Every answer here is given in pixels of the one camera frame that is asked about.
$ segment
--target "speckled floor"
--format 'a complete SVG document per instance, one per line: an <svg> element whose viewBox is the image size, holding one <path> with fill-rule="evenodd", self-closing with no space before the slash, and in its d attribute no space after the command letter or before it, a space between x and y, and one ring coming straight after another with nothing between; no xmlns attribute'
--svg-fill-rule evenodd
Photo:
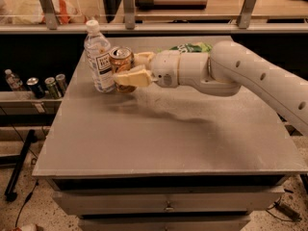
<svg viewBox="0 0 308 231"><path fill-rule="evenodd" d="M0 128L0 154L19 153L22 142L17 141L16 138L6 141L4 138L1 138L1 134L3 135L4 132ZM308 138L297 135L292 136L292 138L308 164ZM42 144L43 140L32 143L31 150L38 155ZM36 180L32 178L33 158L33 154L29 152L15 187L17 199L14 202L7 202L4 196L4 191L7 188L13 170L11 168L0 168L0 230L14 228L25 198L36 184ZM242 231L308 230L308 194L302 185L300 177L291 177L285 182L283 187L290 192L286 192L282 196L282 202L299 212L302 220L300 222L283 221L281 219L288 220L288 218L275 209L270 211L281 219L274 218L266 211L255 211L250 215L251 222ZM38 181L32 198L24 206L18 219L18 226L30 223L35 223L46 231L80 230L78 219L75 216L66 215L52 200L52 189L44 180Z"/></svg>

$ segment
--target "drawer handle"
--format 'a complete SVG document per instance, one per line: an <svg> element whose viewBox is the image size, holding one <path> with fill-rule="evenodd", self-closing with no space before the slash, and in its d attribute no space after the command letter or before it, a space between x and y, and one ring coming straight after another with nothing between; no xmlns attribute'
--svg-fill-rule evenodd
<svg viewBox="0 0 308 231"><path fill-rule="evenodd" d="M174 208L171 206L171 203L167 201L167 206L164 209L165 212L173 212Z"/></svg>

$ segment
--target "bottle cap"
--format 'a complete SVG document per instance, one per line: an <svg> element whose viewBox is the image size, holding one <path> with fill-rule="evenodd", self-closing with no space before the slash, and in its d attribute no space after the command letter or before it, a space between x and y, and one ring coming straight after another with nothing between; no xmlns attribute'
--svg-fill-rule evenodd
<svg viewBox="0 0 308 231"><path fill-rule="evenodd" d="M12 71L11 71L10 69L6 69L4 72L5 72L6 74L12 74Z"/></svg>
<svg viewBox="0 0 308 231"><path fill-rule="evenodd" d="M99 24L97 20L89 20L87 21L86 25L88 33L95 34L99 32Z"/></svg>

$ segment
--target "white bottle cap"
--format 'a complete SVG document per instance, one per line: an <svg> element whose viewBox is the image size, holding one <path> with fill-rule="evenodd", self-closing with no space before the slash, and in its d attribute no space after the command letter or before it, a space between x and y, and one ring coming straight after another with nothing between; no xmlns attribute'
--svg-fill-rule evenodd
<svg viewBox="0 0 308 231"><path fill-rule="evenodd" d="M98 24L97 20L94 20L94 19L89 20L89 21L87 21L86 25L87 25L88 33L90 33L90 34L99 33L99 24Z"/></svg>

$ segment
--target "drawer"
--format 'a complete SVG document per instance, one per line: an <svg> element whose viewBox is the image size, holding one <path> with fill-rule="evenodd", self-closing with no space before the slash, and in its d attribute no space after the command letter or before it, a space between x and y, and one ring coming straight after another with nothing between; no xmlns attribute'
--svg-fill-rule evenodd
<svg viewBox="0 0 308 231"><path fill-rule="evenodd" d="M251 212L264 210L283 193L276 187L212 187L206 189L95 190L54 192L68 215Z"/></svg>
<svg viewBox="0 0 308 231"><path fill-rule="evenodd" d="M239 231L249 222L249 216L174 216L80 219L79 226L84 231Z"/></svg>

